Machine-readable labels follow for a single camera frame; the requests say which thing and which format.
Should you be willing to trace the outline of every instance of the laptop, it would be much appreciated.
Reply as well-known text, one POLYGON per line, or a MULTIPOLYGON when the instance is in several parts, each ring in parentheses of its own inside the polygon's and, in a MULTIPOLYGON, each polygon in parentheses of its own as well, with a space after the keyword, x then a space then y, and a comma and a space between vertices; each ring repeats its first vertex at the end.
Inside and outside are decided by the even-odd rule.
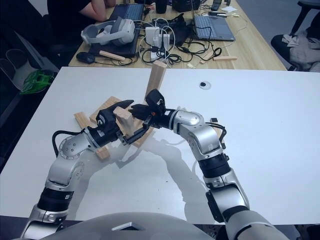
POLYGON ((192 17, 194 20, 196 37, 199 40, 235 41, 236 38, 231 32, 224 17, 199 16, 195 15, 194 2, 191 4, 192 17))
MULTIPOLYGON (((122 19, 142 20, 144 7, 145 4, 117 4, 108 21, 115 21, 117 20, 117 17, 121 17, 122 19)), ((101 46, 99 43, 94 43, 91 45, 89 53, 94 56, 99 56, 100 51, 105 51, 125 58, 133 58, 136 55, 139 34, 140 30, 136 29, 133 41, 122 46, 116 46, 112 43, 101 46)))
POLYGON ((143 4, 117 4, 109 18, 109 21, 117 20, 117 17, 122 19, 142 20, 146 0, 143 4))

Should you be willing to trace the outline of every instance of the white table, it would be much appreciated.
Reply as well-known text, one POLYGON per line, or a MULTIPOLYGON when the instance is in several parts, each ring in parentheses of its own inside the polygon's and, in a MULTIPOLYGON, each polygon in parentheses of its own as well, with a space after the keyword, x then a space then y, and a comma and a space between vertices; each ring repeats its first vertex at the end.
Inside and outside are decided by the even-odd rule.
MULTIPOLYGON (((53 132, 78 131, 73 114, 89 116, 110 96, 141 103, 150 71, 63 68, 0 176, 0 215, 28 217, 38 202, 55 160, 53 132)), ((252 210, 275 225, 320 223, 320 74, 168 69, 160 91, 168 108, 186 107, 226 126, 229 164, 252 210), (200 89, 201 80, 212 88, 200 89)), ((138 150, 119 141, 109 149, 109 160, 86 163, 67 219, 155 212, 214 223, 202 173, 181 137, 158 129, 138 150)))

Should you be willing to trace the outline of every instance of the person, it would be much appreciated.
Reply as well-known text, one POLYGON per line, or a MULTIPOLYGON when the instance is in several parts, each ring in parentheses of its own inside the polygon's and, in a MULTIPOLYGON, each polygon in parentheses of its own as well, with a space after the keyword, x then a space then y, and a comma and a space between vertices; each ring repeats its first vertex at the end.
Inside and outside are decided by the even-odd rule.
POLYGON ((106 20, 106 8, 116 0, 47 0, 54 36, 62 44, 81 43, 81 31, 96 21, 106 20))

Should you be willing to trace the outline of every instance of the black shirt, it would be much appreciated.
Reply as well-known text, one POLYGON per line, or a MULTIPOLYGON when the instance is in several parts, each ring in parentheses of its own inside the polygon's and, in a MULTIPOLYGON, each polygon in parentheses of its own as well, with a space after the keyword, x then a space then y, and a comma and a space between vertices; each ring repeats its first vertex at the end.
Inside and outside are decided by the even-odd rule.
POLYGON ((62 43, 80 43, 81 31, 96 21, 79 13, 91 0, 47 0, 53 34, 62 43))

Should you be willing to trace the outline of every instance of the computer mouse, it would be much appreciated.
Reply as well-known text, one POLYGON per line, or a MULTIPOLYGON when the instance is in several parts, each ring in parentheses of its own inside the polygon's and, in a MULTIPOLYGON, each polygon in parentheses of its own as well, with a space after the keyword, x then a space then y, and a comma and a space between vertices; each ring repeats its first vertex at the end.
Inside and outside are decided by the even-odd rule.
POLYGON ((93 56, 92 54, 88 53, 88 52, 79 52, 76 55, 76 59, 79 62, 85 63, 85 64, 93 64, 96 61, 96 57, 93 56))

